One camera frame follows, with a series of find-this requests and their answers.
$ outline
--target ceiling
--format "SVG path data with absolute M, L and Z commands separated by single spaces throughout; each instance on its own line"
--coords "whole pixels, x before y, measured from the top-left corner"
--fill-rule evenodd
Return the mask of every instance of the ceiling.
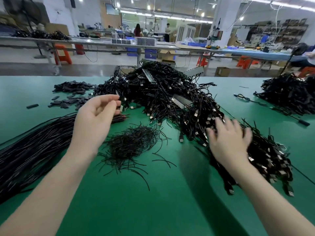
M 185 15 L 201 16 L 204 12 L 204 17 L 213 17 L 215 8 L 212 8 L 212 3 L 217 3 L 218 0 L 116 0 L 120 2 L 122 8 L 140 8 L 147 9 L 150 5 L 151 10 L 174 12 Z

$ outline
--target black pants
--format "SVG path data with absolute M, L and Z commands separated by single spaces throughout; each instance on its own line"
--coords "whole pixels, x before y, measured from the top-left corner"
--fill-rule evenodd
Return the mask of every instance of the black pants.
M 165 39 L 165 42 L 169 42 L 169 34 L 165 34 L 164 39 Z
M 291 62 L 291 66 L 292 67 L 300 67 L 300 68 L 315 67 L 315 65 L 309 63 L 306 59 L 303 59 L 303 60 L 300 60 L 300 61 Z

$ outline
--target forearm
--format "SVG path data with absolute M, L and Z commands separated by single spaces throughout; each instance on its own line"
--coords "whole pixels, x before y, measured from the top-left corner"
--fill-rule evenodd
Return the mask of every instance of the forearm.
M 231 174 L 250 199 L 270 236 L 315 235 L 315 227 L 250 163 Z
M 92 157 L 66 153 L 0 227 L 0 235 L 55 235 Z

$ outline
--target man in white shirt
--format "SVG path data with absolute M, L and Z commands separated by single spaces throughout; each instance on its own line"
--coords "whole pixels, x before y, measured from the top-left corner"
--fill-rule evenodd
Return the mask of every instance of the man in white shirt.
M 169 42 L 169 34 L 171 33 L 170 29 L 169 29 L 169 23 L 167 23 L 166 27 L 165 27 L 165 42 Z
M 154 30 L 154 35 L 158 35 L 158 31 L 160 30 L 159 26 L 158 26 L 158 23 L 157 23 L 157 20 L 155 19 L 154 20 L 154 27 L 153 27 L 153 30 Z
M 315 67 L 315 49 L 312 52 L 305 52 L 303 54 L 307 59 L 291 62 L 293 67 Z

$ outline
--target blue plastic bin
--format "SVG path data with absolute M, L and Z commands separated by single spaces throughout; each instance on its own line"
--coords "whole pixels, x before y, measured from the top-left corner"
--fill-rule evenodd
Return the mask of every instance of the blue plastic bin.
M 189 46 L 199 46 L 199 47 L 206 47 L 206 43 L 194 43 L 194 42 L 188 42 Z
M 152 54 L 157 54 L 157 50 L 144 49 L 144 58 L 146 58 L 146 59 L 156 59 L 157 56 L 156 55 L 152 55 Z

